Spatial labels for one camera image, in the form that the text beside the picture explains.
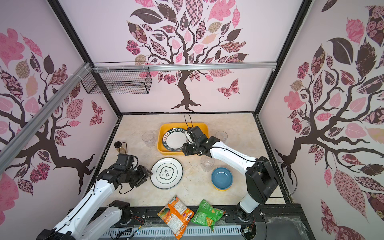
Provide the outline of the white plate green band rim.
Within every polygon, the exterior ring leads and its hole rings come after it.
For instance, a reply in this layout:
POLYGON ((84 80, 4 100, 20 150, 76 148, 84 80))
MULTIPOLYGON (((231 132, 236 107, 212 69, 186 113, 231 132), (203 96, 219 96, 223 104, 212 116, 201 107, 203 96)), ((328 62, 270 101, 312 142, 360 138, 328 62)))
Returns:
POLYGON ((165 132, 162 137, 163 147, 170 152, 179 152, 187 142, 187 131, 182 128, 173 128, 165 132))

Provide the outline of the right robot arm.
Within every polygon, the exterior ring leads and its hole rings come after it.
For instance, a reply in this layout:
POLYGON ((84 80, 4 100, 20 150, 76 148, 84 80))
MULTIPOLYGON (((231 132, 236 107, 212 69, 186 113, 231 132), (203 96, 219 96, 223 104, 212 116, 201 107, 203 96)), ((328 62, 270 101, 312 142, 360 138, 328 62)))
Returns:
POLYGON ((222 161, 240 172, 246 179, 247 193, 237 205, 237 215, 248 221, 250 215, 271 197, 279 186, 277 174, 272 163, 265 157, 244 155, 220 141, 216 137, 208 138, 200 127, 187 128, 187 139, 183 144, 185 156, 204 155, 222 161))

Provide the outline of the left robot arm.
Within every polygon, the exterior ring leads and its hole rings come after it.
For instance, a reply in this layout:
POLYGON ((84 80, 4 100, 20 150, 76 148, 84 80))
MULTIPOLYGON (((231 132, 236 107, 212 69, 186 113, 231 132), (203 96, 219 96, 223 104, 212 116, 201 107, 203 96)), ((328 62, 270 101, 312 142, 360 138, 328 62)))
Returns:
POLYGON ((137 188, 153 173, 139 165, 136 156, 119 154, 116 163, 104 169, 84 198, 51 230, 44 229, 38 240, 97 240, 115 224, 127 224, 132 219, 130 204, 115 200, 103 212, 102 204, 123 183, 137 188))

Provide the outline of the clear cup right of bin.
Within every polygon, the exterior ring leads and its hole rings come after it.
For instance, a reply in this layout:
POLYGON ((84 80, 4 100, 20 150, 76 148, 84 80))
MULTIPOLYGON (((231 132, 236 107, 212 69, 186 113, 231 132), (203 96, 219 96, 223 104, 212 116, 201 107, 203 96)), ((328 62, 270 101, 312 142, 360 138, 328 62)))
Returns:
POLYGON ((217 131, 215 137, 218 138, 221 142, 226 143, 228 139, 228 134, 224 131, 217 131))

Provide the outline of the clear cup of bin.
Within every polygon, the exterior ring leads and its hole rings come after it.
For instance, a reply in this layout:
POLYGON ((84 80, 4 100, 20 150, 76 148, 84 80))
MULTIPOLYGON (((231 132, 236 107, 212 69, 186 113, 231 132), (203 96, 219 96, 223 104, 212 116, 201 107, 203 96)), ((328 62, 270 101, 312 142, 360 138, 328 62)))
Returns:
POLYGON ((155 140, 156 140, 155 134, 153 132, 145 132, 142 135, 142 141, 149 148, 152 148, 155 146, 155 140))
POLYGON ((228 134, 224 131, 217 131, 215 137, 218 138, 221 142, 226 143, 228 139, 228 134))

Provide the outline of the clear cup left of bin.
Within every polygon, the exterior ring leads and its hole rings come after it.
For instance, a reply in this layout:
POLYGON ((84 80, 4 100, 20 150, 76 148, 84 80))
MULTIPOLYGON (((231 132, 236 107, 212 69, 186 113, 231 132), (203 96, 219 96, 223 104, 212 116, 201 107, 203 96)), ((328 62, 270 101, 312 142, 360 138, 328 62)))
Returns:
POLYGON ((152 148, 155 146, 155 140, 156 140, 155 134, 153 132, 145 132, 142 135, 142 141, 149 148, 152 148))

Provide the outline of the yellow plastic bin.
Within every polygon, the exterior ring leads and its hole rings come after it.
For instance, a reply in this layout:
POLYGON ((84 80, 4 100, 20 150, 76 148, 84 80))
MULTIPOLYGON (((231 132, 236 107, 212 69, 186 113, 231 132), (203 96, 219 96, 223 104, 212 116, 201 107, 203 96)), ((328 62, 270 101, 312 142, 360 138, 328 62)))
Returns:
POLYGON ((184 143, 191 143, 192 139, 187 129, 192 128, 186 123, 163 124, 159 130, 157 150, 164 156, 183 156, 184 143))

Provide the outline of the clear cup near bowls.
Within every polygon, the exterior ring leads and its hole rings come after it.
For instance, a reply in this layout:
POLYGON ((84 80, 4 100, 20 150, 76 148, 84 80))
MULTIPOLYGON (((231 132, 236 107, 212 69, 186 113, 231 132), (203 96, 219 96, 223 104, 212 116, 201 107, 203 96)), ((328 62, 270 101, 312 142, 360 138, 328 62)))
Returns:
POLYGON ((208 156, 201 157, 201 167, 204 172, 209 172, 213 169, 215 165, 215 159, 208 156))

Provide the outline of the white plate black flower outline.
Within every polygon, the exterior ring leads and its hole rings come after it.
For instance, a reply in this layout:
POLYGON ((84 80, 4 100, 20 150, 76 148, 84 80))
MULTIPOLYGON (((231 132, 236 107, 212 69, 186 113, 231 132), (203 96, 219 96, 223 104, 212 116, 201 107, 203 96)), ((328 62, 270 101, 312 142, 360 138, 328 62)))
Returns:
POLYGON ((163 158, 158 160, 151 169, 152 184, 161 190, 167 190, 175 187, 182 180, 184 170, 183 166, 175 158, 163 158))

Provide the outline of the black-capped bottle left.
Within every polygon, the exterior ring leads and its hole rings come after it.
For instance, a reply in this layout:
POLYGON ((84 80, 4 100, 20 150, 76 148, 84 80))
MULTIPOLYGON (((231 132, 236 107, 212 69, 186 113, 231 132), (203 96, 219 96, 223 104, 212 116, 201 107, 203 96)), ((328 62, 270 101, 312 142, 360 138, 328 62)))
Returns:
POLYGON ((116 141, 114 143, 114 147, 115 147, 116 151, 118 152, 118 154, 126 154, 126 152, 127 152, 127 150, 126 150, 127 144, 126 143, 116 141))

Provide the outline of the orange snack bag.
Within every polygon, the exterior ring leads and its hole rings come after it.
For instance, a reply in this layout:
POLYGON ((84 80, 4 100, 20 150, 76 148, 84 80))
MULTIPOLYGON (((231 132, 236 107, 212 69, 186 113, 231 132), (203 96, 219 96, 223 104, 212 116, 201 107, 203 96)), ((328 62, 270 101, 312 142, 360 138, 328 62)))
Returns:
POLYGON ((189 209, 183 201, 174 196, 160 212, 157 213, 167 226, 171 229, 175 238, 180 240, 185 233, 190 220, 195 215, 191 209, 189 209))

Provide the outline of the green snack bag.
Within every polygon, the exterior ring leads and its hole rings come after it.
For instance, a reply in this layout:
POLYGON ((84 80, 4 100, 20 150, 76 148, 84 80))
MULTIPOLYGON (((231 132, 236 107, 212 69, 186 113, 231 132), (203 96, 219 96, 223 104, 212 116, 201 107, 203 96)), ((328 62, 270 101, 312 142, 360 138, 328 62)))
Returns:
POLYGON ((206 200, 202 200, 191 222, 204 227, 209 227, 214 232, 215 224, 225 215, 224 210, 214 208, 206 200))

